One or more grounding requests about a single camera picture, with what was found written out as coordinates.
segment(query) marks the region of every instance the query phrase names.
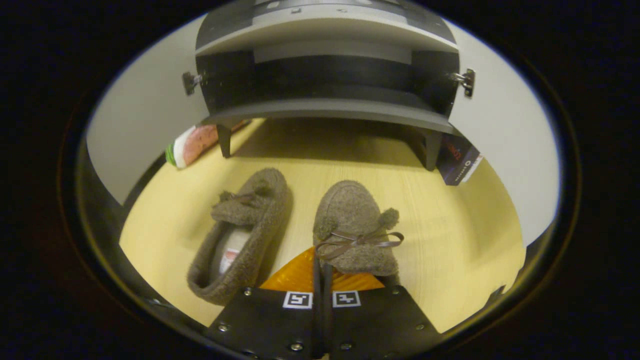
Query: wooden floor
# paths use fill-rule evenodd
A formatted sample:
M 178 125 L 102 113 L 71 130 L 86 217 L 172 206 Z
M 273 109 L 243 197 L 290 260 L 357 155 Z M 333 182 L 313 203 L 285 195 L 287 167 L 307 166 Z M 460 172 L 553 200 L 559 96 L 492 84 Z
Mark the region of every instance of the wooden floor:
M 143 190 L 120 244 L 142 277 L 167 301 L 210 325 L 222 307 L 199 299 L 186 283 L 190 262 L 214 221 L 209 210 L 254 172 L 275 167 L 292 193 L 290 216 L 269 250 L 266 279 L 312 245 L 317 206 L 329 187 L 360 181 L 381 209 L 400 212 L 394 248 L 402 285 L 440 332 L 508 290 L 524 263 L 515 209 L 487 159 L 467 183 L 444 185 L 384 125 L 355 120 L 254 120 L 232 137 L 233 156 L 216 146 L 184 170 L 165 164 Z

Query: book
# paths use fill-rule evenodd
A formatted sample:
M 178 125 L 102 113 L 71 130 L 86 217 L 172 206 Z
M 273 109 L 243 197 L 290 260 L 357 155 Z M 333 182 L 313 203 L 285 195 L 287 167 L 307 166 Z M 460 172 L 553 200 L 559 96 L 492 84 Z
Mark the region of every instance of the book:
M 447 185 L 455 186 L 466 181 L 482 161 L 482 155 L 463 136 L 442 135 L 436 166 Z

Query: hinge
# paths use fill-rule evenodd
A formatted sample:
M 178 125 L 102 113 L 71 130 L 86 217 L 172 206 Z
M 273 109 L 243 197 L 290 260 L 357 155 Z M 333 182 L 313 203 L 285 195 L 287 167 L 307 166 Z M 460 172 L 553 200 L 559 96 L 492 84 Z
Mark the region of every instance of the hinge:
M 449 74 L 449 79 L 453 81 L 457 81 L 465 88 L 465 96 L 472 97 L 474 94 L 474 84 L 476 82 L 476 72 L 467 69 L 467 72 L 464 74 L 452 73 Z
M 182 84 L 184 85 L 184 91 L 187 95 L 193 94 L 197 84 L 203 85 L 206 84 L 206 81 L 206 73 L 204 72 L 195 76 L 191 75 L 188 71 L 182 74 Z

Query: brown fuzzy slipper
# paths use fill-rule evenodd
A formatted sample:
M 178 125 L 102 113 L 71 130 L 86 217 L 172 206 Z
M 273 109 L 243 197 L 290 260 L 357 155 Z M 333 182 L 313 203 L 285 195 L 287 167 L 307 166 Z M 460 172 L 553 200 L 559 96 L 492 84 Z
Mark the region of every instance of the brown fuzzy slipper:
M 339 272 L 369 272 L 399 282 L 398 265 L 391 248 L 402 243 L 400 233 L 387 234 L 398 221 L 398 211 L 382 214 L 367 189 L 356 181 L 333 185 L 320 201 L 314 224 L 316 255 Z M 400 241 L 389 241 L 388 235 Z
M 274 168 L 256 172 L 237 195 L 222 193 L 211 211 L 216 224 L 189 268 L 191 291 L 226 305 L 238 290 L 254 286 L 264 253 L 284 220 L 287 196 L 287 182 Z

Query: black metal plate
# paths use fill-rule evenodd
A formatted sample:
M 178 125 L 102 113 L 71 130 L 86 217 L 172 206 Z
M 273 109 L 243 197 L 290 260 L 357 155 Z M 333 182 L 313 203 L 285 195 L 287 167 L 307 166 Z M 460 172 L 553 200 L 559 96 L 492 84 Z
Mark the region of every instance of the black metal plate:
M 331 359 L 400 359 L 434 347 L 440 334 L 402 286 L 359 291 L 361 306 L 333 308 Z
M 283 308 L 286 294 L 257 288 L 251 288 L 250 295 L 239 291 L 205 335 L 259 359 L 311 359 L 312 311 Z M 296 343 L 301 350 L 291 350 Z

